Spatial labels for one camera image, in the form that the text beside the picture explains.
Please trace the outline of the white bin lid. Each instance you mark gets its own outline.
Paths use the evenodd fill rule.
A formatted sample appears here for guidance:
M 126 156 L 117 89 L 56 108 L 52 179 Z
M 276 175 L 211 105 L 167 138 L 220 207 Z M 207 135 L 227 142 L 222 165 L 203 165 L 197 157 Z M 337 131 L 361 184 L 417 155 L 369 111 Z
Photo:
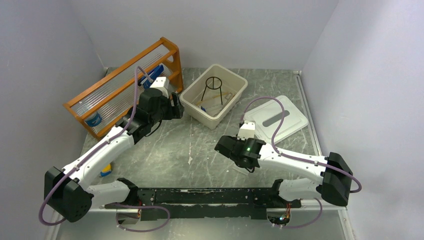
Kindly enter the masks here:
M 272 143 L 272 136 L 280 122 L 283 123 L 274 138 L 275 144 L 309 124 L 306 116 L 287 96 L 280 95 L 276 99 L 282 103 L 284 111 L 282 111 L 276 101 L 269 100 L 247 111 L 244 115 L 245 120 L 255 122 L 255 135 L 257 138 L 268 144 Z

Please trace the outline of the metal crucible tongs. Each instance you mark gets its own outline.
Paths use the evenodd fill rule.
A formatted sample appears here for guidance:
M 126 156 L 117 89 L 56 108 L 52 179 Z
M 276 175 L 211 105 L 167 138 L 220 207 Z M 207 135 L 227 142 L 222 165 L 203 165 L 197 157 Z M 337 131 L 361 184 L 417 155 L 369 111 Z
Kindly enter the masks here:
M 223 92 L 221 94 L 221 105 L 226 106 L 234 98 L 234 96 L 235 94 L 232 92 Z

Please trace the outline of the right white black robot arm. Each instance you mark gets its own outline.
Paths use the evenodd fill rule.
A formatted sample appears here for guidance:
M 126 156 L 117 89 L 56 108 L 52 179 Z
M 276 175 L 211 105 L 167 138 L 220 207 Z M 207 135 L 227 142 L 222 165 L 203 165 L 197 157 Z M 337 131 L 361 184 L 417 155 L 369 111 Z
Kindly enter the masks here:
M 214 149 L 243 169 L 276 168 L 299 175 L 300 179 L 284 180 L 270 193 L 270 202 L 275 207 L 312 198 L 339 207 L 348 205 L 353 172 L 338 153 L 307 155 L 273 148 L 257 138 L 242 140 L 228 135 L 223 135 Z

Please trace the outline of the tan rubber tubing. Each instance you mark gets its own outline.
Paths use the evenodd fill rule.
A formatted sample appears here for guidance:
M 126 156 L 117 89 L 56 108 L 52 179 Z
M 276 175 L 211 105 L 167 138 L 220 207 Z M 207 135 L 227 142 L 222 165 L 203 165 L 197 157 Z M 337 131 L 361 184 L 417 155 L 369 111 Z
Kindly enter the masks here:
M 205 98 L 204 100 L 200 100 L 195 103 L 196 106 L 215 106 L 215 105 L 222 105 L 221 95 L 215 95 L 212 97 Z

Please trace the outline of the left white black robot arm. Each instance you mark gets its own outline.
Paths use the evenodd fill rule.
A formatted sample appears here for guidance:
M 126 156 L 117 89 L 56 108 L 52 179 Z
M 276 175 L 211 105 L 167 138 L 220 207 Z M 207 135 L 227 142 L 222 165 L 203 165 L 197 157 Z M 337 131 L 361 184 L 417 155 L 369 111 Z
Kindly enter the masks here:
M 126 208 L 140 206 L 138 187 L 125 178 L 112 183 L 92 185 L 94 178 L 106 165 L 120 154 L 133 147 L 142 138 L 154 133 L 162 121 L 180 119 L 184 107 L 176 92 L 164 96 L 157 88 L 144 90 L 135 100 L 126 115 L 113 126 L 109 133 L 94 147 L 72 163 L 62 167 L 51 167 L 44 175 L 44 201 L 38 212 L 39 221 L 43 211 L 50 206 L 74 223 L 90 209 L 114 203 Z

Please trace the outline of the beige plastic bin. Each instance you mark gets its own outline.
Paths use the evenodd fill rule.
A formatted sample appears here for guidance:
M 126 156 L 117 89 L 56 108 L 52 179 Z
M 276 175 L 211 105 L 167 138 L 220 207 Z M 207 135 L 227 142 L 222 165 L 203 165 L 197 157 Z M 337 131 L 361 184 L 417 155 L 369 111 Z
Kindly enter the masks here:
M 215 129 L 240 99 L 248 81 L 213 64 L 180 95 L 185 112 L 209 129 Z

